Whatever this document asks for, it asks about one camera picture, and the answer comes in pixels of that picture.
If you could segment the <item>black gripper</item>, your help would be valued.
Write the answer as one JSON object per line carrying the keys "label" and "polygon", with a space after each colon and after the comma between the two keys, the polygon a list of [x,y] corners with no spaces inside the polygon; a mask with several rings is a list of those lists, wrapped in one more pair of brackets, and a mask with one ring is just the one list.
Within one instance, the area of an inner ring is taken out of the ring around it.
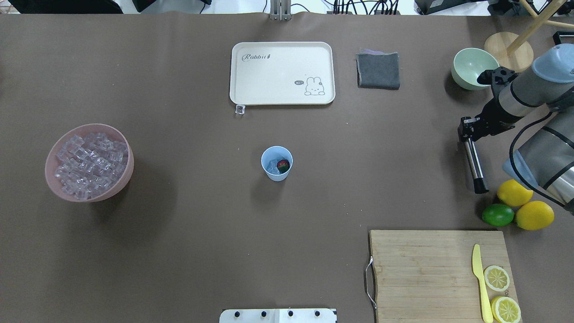
{"label": "black gripper", "polygon": [[521,117],[507,112],[500,104],[499,98],[503,90],[510,90],[511,82],[518,75],[506,67],[498,67],[494,70],[485,70],[477,77],[476,80],[479,84],[491,86],[493,98],[474,118],[461,118],[461,123],[457,129],[460,142],[463,143],[468,139],[478,141],[488,135],[498,135],[515,127],[514,124]]}

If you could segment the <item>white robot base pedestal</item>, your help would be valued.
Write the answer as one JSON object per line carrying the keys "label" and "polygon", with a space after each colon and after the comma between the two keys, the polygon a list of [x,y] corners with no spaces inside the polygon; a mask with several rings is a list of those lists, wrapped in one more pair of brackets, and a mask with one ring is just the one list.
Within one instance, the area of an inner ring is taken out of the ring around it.
{"label": "white robot base pedestal", "polygon": [[338,315],[329,308],[227,309],[220,323],[336,323]]}

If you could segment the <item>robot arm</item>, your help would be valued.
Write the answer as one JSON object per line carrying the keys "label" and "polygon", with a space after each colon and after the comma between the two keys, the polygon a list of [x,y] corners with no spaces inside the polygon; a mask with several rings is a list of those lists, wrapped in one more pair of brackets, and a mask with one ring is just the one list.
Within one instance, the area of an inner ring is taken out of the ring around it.
{"label": "robot arm", "polygon": [[492,99],[473,117],[462,117],[457,129],[465,148],[474,192],[488,192],[476,142],[515,128],[531,113],[538,119],[515,135],[504,171],[525,188],[572,213],[574,205],[574,46],[556,44],[523,72],[498,67],[482,72]]}

